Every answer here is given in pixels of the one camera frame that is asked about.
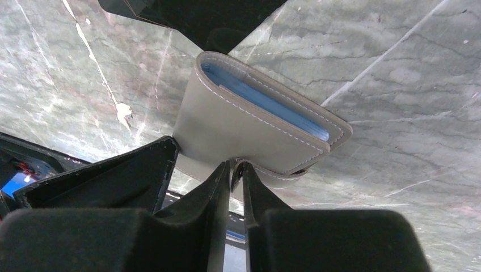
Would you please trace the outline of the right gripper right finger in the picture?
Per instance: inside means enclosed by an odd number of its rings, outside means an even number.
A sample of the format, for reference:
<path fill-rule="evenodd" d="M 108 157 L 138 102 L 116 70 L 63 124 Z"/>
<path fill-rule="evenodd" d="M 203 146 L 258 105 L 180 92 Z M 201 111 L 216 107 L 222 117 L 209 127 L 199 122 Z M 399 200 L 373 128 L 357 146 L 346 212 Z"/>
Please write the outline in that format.
<path fill-rule="evenodd" d="M 414 229 L 398 212 L 296 210 L 239 162 L 248 271 L 430 271 Z"/>

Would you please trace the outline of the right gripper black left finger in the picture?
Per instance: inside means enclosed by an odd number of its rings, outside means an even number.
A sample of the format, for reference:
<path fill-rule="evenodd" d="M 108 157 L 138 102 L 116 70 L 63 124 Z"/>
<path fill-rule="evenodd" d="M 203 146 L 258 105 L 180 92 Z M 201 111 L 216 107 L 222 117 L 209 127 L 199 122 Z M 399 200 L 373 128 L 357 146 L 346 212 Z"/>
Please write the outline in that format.
<path fill-rule="evenodd" d="M 2 271 L 222 271 L 230 163 L 156 214 L 21 209 L 1 223 Z"/>

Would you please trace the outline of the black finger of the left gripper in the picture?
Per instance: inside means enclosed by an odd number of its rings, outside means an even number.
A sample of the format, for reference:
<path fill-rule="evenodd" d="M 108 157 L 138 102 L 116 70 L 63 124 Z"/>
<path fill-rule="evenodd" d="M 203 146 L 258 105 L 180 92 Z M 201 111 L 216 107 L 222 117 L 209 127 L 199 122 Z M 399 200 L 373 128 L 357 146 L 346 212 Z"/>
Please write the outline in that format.
<path fill-rule="evenodd" d="M 46 178 L 13 193 L 21 208 L 162 207 L 179 146 L 163 136 L 133 151 Z"/>

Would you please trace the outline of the grey card holder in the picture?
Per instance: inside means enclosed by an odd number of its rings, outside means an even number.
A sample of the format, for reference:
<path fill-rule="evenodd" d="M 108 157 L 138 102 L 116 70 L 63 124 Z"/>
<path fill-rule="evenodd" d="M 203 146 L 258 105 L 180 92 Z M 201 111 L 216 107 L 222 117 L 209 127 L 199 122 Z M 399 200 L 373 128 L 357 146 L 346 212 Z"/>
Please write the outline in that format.
<path fill-rule="evenodd" d="M 242 82 L 312 119 L 330 134 L 323 141 L 214 84 L 201 65 L 213 63 Z M 251 163 L 262 182 L 285 188 L 343 145 L 350 124 L 320 105 L 237 59 L 218 52 L 197 58 L 180 106 L 173 136 L 180 151 L 179 171 L 205 180 L 224 161 Z"/>

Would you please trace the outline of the black card wallet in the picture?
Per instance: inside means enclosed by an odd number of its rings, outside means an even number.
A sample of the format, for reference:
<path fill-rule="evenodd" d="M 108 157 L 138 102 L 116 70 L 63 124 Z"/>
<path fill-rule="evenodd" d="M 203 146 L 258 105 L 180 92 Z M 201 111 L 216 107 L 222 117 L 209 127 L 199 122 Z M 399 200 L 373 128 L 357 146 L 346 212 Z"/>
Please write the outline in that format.
<path fill-rule="evenodd" d="M 111 14 L 179 31 L 204 51 L 228 54 L 284 0 L 100 0 Z"/>

